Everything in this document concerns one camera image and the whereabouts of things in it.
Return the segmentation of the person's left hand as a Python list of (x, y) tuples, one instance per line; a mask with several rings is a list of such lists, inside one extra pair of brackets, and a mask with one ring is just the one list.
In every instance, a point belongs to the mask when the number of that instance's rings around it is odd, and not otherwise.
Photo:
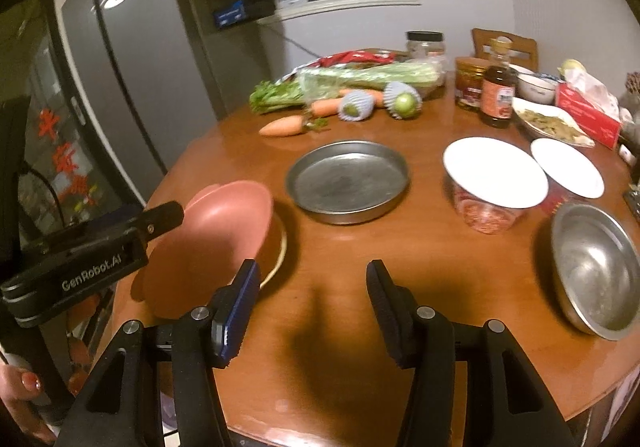
[(56, 435), (30, 405), (42, 394), (38, 375), (22, 368), (1, 365), (1, 399), (20, 430), (33, 439), (52, 446)]

